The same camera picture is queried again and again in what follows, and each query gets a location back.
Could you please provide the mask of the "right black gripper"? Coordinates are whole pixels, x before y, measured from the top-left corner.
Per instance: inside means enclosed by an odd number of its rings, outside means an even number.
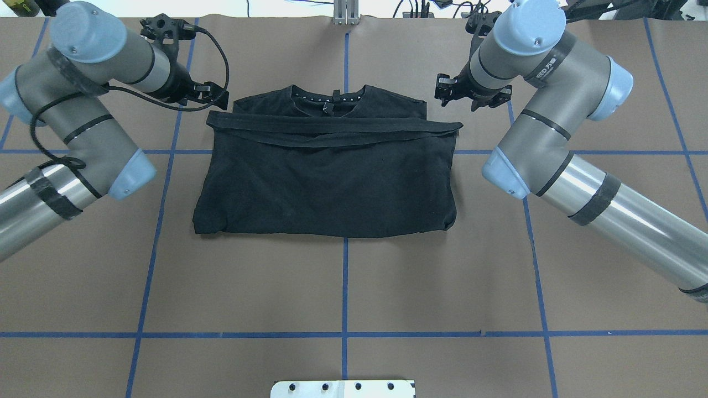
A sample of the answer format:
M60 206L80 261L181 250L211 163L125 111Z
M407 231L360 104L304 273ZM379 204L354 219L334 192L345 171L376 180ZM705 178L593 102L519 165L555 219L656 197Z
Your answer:
M480 108L496 108L508 103L512 98L512 86L508 84L503 88L492 89L482 86L473 78L468 61L455 78L446 74L437 74L434 97L439 100L442 107L451 101L469 98L470 111Z

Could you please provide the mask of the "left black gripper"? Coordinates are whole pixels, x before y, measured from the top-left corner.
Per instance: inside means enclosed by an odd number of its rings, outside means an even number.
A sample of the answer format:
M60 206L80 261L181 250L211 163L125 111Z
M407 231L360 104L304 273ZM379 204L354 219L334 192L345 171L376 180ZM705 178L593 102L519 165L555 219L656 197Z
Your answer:
M177 103L186 106L189 101L228 109L228 91L212 88L213 82L197 83L188 71L179 63L170 63L166 82L158 89L158 100L164 103Z

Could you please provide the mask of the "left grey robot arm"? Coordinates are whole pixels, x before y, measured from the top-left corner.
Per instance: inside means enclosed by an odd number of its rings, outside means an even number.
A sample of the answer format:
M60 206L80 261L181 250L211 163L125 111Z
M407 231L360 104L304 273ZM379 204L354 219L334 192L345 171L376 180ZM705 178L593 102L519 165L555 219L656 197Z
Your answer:
M50 46L2 81L2 107L26 123L48 160L2 192L2 260L103 196L124 199L156 169L99 97L113 90L187 112L228 106L227 84L197 83L179 43L209 32L165 14L136 33L89 2L69 2L50 21Z

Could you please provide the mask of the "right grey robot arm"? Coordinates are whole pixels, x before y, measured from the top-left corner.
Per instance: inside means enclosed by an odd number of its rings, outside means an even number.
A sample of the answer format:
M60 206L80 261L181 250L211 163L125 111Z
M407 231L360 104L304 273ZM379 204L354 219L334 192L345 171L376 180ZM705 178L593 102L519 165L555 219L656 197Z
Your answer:
M579 227L632 253L684 295L706 303L706 233L583 159L570 141L584 121L609 118L634 88L632 74L568 29L557 1L511 1L470 13L473 36L457 76L436 78L445 106L502 106L512 82L534 94L491 151L481 173L517 199L537 196Z

